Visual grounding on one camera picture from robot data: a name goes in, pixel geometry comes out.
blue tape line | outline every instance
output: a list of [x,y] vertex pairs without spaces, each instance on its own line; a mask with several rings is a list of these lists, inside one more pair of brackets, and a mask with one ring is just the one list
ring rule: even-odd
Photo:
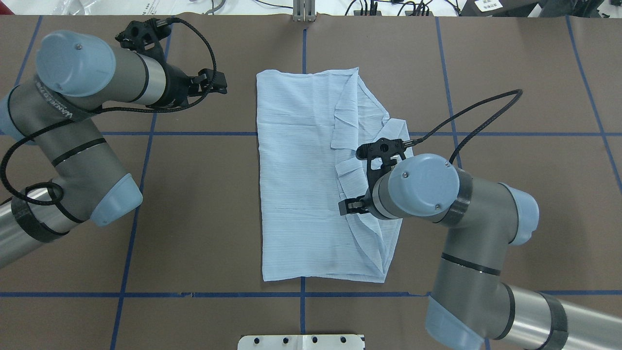
[[[541,290],[541,293],[561,296],[622,295],[622,290]],[[407,291],[306,291],[306,298],[423,298],[430,296],[410,294]],[[121,293],[112,292],[59,292],[59,291],[3,291],[0,298],[119,298]],[[300,298],[298,291],[260,292],[126,292],[123,298]]]
[[[443,38],[440,34],[440,21],[438,17],[434,17],[436,20],[436,34],[439,38],[439,52],[440,52],[440,63],[443,67],[443,79],[445,80],[445,94],[447,96],[447,106],[449,107],[449,116],[453,116],[453,105],[452,105],[452,94],[449,91],[449,77],[447,76],[447,65],[445,64],[445,52],[443,51]],[[453,146],[458,147],[458,134],[456,130],[456,123],[452,120],[452,136],[453,136]],[[458,167],[462,168],[462,159],[460,159],[460,155],[456,157],[458,161]]]
[[307,298],[422,298],[430,296],[410,294],[407,291],[308,291]]
[[26,50],[26,54],[24,55],[22,66],[19,67],[19,73],[17,73],[17,78],[15,79],[15,85],[19,85],[19,82],[22,80],[22,74],[24,74],[24,68],[26,68],[26,62],[28,62],[28,57],[30,57],[30,52],[32,51],[32,46],[35,44],[35,39],[37,38],[37,34],[39,33],[39,27],[41,27],[42,21],[43,21],[43,16],[39,16],[39,20],[37,20],[37,25],[35,26],[35,31],[32,33],[32,37],[30,38],[30,44],[28,44],[28,49]]
[[0,298],[119,298],[119,293],[66,291],[2,291]]
[[618,172],[618,167],[616,166],[616,162],[613,159],[611,148],[609,148],[609,142],[607,141],[607,137],[605,136],[605,129],[603,127],[603,123],[600,120],[600,115],[598,114],[596,103],[594,102],[594,96],[592,95],[592,90],[590,89],[590,84],[587,82],[587,77],[585,76],[585,71],[583,70],[583,64],[581,63],[581,58],[579,57],[579,53],[577,50],[577,43],[575,42],[575,36],[572,32],[570,16],[568,15],[566,15],[566,25],[568,26],[568,34],[570,35],[570,42],[572,43],[572,50],[575,52],[575,58],[577,59],[577,65],[579,67],[579,72],[581,73],[581,78],[583,79],[583,84],[585,85],[587,96],[590,99],[590,104],[592,105],[592,110],[594,111],[594,117],[596,118],[598,129],[600,130],[600,134],[605,144],[605,149],[607,151],[607,156],[609,157],[609,162],[611,163],[611,167],[613,168],[613,175],[615,176],[616,182],[618,183],[618,190],[620,190],[620,193],[622,194],[622,181],[620,180],[620,174]]
[[[170,28],[171,33],[166,40],[166,48],[164,49],[164,60],[168,57],[170,41],[173,38],[173,26]],[[145,152],[145,160],[142,165],[142,174],[141,174],[141,183],[139,185],[139,189],[141,192],[144,190],[145,186],[145,176],[147,174],[147,166],[149,165],[149,156],[151,155],[151,145],[153,143],[154,131],[156,129],[156,121],[157,121],[157,113],[153,113],[153,117],[151,118],[151,128],[149,129],[149,141],[147,142],[147,150]],[[132,231],[129,236],[129,244],[128,244],[128,254],[125,258],[125,267],[123,269],[123,280],[121,281],[121,294],[119,295],[119,303],[117,304],[117,313],[114,318],[114,328],[112,340],[110,341],[110,350],[114,350],[116,347],[116,339],[119,334],[119,325],[121,323],[121,313],[123,312],[123,299],[126,287],[128,285],[128,275],[129,275],[129,266],[132,261],[132,252],[134,251],[134,241],[136,239],[136,229],[138,226],[138,215],[140,213],[141,207],[136,208],[134,211],[134,220],[132,222]]]
[[113,329],[113,337],[110,341],[110,350],[114,350],[116,347],[116,339],[119,334],[119,322],[121,320],[121,312],[123,310],[123,296],[119,297],[119,302],[117,303],[117,313],[114,319],[114,329]]

cable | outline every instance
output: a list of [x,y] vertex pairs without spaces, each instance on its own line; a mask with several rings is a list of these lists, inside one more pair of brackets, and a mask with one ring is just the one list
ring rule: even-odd
[[214,7],[213,7],[211,10],[207,10],[207,12],[205,12],[204,14],[210,14],[210,13],[211,13],[211,14],[213,14],[214,12],[216,12],[216,11],[220,10],[220,8],[221,8],[221,7],[223,7],[223,6],[225,5],[225,2],[226,2],[226,1],[227,1],[227,0],[222,0],[222,1],[218,4],[218,6],[216,6],[216,8],[214,8]]
[[449,0],[445,0],[445,2],[449,3],[449,5],[451,5],[453,7],[453,10],[456,11],[456,14],[459,16],[460,15],[460,7],[458,6],[458,0],[456,0],[456,5],[453,4],[453,2],[449,1]]
[[399,8],[399,11],[397,12],[397,15],[399,16],[400,14],[402,14],[402,10],[404,9],[404,7],[408,4],[412,5],[412,12],[415,12],[415,8],[417,6],[417,4],[415,4],[414,1],[406,1],[404,4],[402,4],[402,7]]
[[261,4],[264,4],[264,5],[268,5],[268,6],[282,7],[284,9],[292,9],[292,10],[294,9],[292,6],[268,4],[267,2],[263,2],[263,1],[260,1],[260,0],[255,0],[255,1],[257,1],[257,2],[259,2]]
[[591,5],[592,5],[591,0],[585,1],[585,7],[583,8],[583,14],[581,15],[581,17],[585,17],[585,15],[587,14],[587,10],[590,8]]
[[[61,122],[58,122],[56,124],[52,124],[48,127],[45,127],[39,131],[36,131],[35,133],[32,133],[28,136],[26,136],[25,138],[19,140],[18,142],[16,142],[13,146],[11,146],[9,148],[8,151],[6,151],[6,153],[4,154],[4,157],[2,157],[2,162],[0,163],[0,181],[2,181],[2,184],[4,185],[4,188],[7,189],[7,191],[9,191],[9,193],[11,193],[14,197],[17,197],[23,201],[26,201],[28,203],[31,204],[36,204],[38,206],[54,206],[55,204],[59,203],[62,199],[63,196],[65,195],[62,187],[60,187],[60,185],[55,184],[54,182],[40,182],[38,184],[34,184],[30,187],[28,187],[26,189],[26,194],[23,194],[21,192],[19,192],[17,189],[15,189],[15,187],[13,187],[11,185],[11,183],[9,182],[9,178],[6,176],[6,168],[9,165],[9,159],[11,158],[11,156],[13,155],[13,153],[15,153],[15,151],[17,151],[18,148],[20,148],[21,146],[23,146],[24,144],[26,144],[28,141],[32,141],[35,138],[49,132],[52,131],[54,129],[60,128],[62,126],[65,125],[69,125],[73,123],[72,120],[70,119],[66,119],[63,120]],[[48,190],[52,190],[53,193],[54,190],[56,190],[58,193],[56,194],[56,197],[54,197],[51,201],[39,201],[37,199],[32,199],[30,197],[28,197],[28,192],[32,191],[33,189],[40,189],[40,188],[47,188]]]
[[410,14],[410,16],[418,16],[419,11],[423,10],[423,8],[424,8],[424,2],[421,1],[419,5],[417,6],[417,8]]
[[413,146],[415,146],[415,145],[417,145],[417,144],[427,140],[427,138],[429,138],[430,136],[435,134],[443,126],[447,125],[452,120],[458,118],[459,116],[463,115],[464,113],[466,113],[466,112],[468,112],[468,111],[470,111],[470,110],[472,110],[472,109],[474,109],[476,107],[479,107],[479,106],[484,105],[484,104],[486,104],[488,102],[499,100],[500,98],[511,96],[511,95],[515,95],[515,96],[514,96],[514,98],[512,98],[512,100],[510,102],[508,102],[508,104],[506,104],[502,109],[497,111],[497,113],[495,113],[493,116],[488,118],[485,122],[483,122],[475,130],[471,131],[471,133],[469,133],[469,135],[467,135],[462,140],[462,142],[460,142],[460,144],[458,144],[458,146],[456,146],[456,148],[453,150],[453,153],[452,153],[451,157],[449,158],[449,162],[453,163],[455,158],[458,156],[458,153],[460,153],[460,150],[462,150],[462,148],[467,144],[467,142],[469,142],[475,135],[480,133],[488,125],[490,125],[493,121],[495,121],[495,119],[499,118],[500,115],[505,113],[505,111],[507,111],[510,107],[512,107],[520,99],[520,97],[522,96],[522,89],[517,89],[517,90],[512,90],[512,91],[504,92],[504,93],[499,94],[497,96],[493,96],[493,97],[487,98],[486,100],[479,101],[478,103],[475,103],[475,104],[473,104],[473,105],[471,105],[469,107],[466,107],[462,111],[459,111],[458,113],[456,113],[456,114],[452,115],[451,117],[447,118],[446,120],[444,120],[436,128],[432,129],[432,131],[430,131],[429,133],[425,134],[425,136],[423,136],[421,138],[418,138],[416,140],[405,141],[404,142],[404,147],[407,147],[407,148],[408,147],[413,147]]
[[[220,5],[218,5],[218,6],[221,6],[224,3],[225,3],[225,0],[223,0],[223,2],[221,2]],[[198,35],[199,38],[201,38],[201,40],[203,41],[205,46],[207,46],[207,49],[210,51],[211,63],[212,63],[212,66],[213,66],[213,68],[212,68],[213,69],[213,73],[211,74],[210,83],[207,86],[207,88],[205,89],[205,91],[203,92],[203,95],[201,95],[201,97],[199,97],[196,101],[192,102],[189,105],[185,105],[185,106],[181,106],[181,107],[176,107],[176,108],[171,108],[171,109],[165,109],[165,108],[145,109],[145,108],[131,108],[131,107],[108,107],[108,108],[100,109],[98,111],[98,114],[102,114],[102,113],[106,113],[106,112],[112,112],[112,111],[126,111],[126,112],[137,112],[137,113],[173,113],[173,112],[187,110],[188,108],[196,106],[201,101],[203,101],[205,99],[205,97],[207,97],[207,95],[210,93],[211,88],[214,86],[214,77],[216,76],[216,57],[214,56],[214,51],[211,49],[210,43],[206,40],[206,38],[203,36],[203,34],[201,34],[197,30],[197,28],[194,28],[194,26],[192,26],[190,23],[186,22],[185,20],[183,20],[181,18],[171,17],[171,18],[168,18],[166,21],[169,24],[181,23],[181,24],[185,25],[186,27],[190,28],[191,31],[193,31],[196,35]]]
[[348,12],[350,11],[350,8],[352,8],[352,5],[354,5],[355,2],[356,2],[356,0],[352,0],[350,5],[348,5],[348,9],[346,9],[346,13],[344,14],[344,16],[348,15]]
[[488,118],[480,126],[475,128],[475,130],[471,131],[471,133],[469,135],[467,135],[462,140],[462,142],[460,142],[460,144],[458,144],[458,146],[456,146],[456,149],[453,150],[452,156],[449,157],[449,162],[450,163],[453,164],[453,160],[456,159],[456,157],[460,153],[460,150],[467,144],[467,142],[469,142],[475,135],[480,133],[480,131],[484,130],[488,125],[490,125],[490,123],[495,121],[495,119],[499,118],[500,115],[505,113],[505,111],[507,111],[510,107],[512,107],[520,99],[520,97],[522,96],[522,90],[519,89],[519,90],[513,90],[513,91],[510,91],[510,92],[502,93],[500,95],[497,95],[497,97],[501,98],[501,97],[511,96],[511,95],[515,95],[515,96],[514,96],[514,98],[512,98],[512,100],[510,102],[508,102],[508,104],[503,106],[503,108],[500,109],[499,111],[497,111],[497,113],[495,113],[493,116]]

black band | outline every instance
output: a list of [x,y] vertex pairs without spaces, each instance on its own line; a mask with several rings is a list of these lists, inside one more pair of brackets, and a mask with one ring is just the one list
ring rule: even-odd
[[47,225],[40,223],[32,213],[28,203],[17,197],[13,197],[11,201],[11,212],[19,227],[39,242],[50,243],[69,233],[56,232]]
[[456,168],[458,171],[458,180],[460,181],[460,189],[458,197],[449,207],[447,214],[440,221],[446,226],[457,225],[467,212],[469,204],[471,204],[471,195],[473,194],[473,178],[466,171]]
[[142,58],[141,55],[136,54],[138,56],[139,59],[141,59],[142,62],[142,66],[145,67],[145,85],[142,86],[142,91],[138,94],[138,96],[131,100],[130,102],[134,102],[136,100],[138,100],[139,98],[141,98],[144,94],[145,91],[147,91],[147,87],[149,86],[149,68],[147,68],[147,63],[145,62],[145,59]]
[[91,140],[91,141],[89,141],[87,143],[83,143],[83,144],[79,145],[78,147],[73,148],[73,149],[71,149],[71,150],[61,154],[60,156],[56,157],[56,159],[54,159],[52,161],[52,166],[55,167],[55,166],[59,165],[60,163],[68,160],[72,156],[75,156],[76,154],[78,154],[78,153],[80,153],[80,152],[82,152],[82,151],[84,151],[84,150],[86,150],[88,148],[91,148],[91,147],[93,147],[93,146],[95,146],[97,144],[100,144],[100,143],[106,143],[106,139],[98,138],[98,139],[95,139],[95,140]]
[[506,324],[506,327],[501,333],[501,335],[495,338],[494,340],[501,340],[508,335],[509,330],[512,328],[512,325],[514,324],[514,317],[516,316],[516,300],[514,299],[514,292],[512,292],[512,288],[510,288],[507,284],[502,283],[502,285],[506,287],[506,290],[508,291],[508,295],[509,295],[509,318],[508,318],[508,323]]
[[460,258],[454,257],[453,255],[449,255],[447,253],[441,254],[440,257],[442,257],[443,259],[447,260],[448,262],[452,262],[452,263],[456,263],[456,264],[464,266],[464,267],[472,268],[473,270],[476,270],[476,271],[479,271],[479,272],[483,272],[483,273],[487,273],[489,275],[499,276],[501,274],[501,270],[495,270],[494,268],[478,265],[478,264],[473,263],[473,262],[468,262],[466,260],[462,260]]
[[536,350],[562,350],[568,340],[568,317],[564,306],[550,295],[542,294],[550,310],[550,333],[544,344]]

wrinkled cloth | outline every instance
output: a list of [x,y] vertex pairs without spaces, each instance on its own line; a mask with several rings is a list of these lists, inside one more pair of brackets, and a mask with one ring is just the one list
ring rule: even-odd
[[406,122],[390,119],[358,68],[266,70],[257,74],[257,94],[264,281],[384,282],[402,220],[341,216],[338,203],[368,189],[357,147],[408,140]]

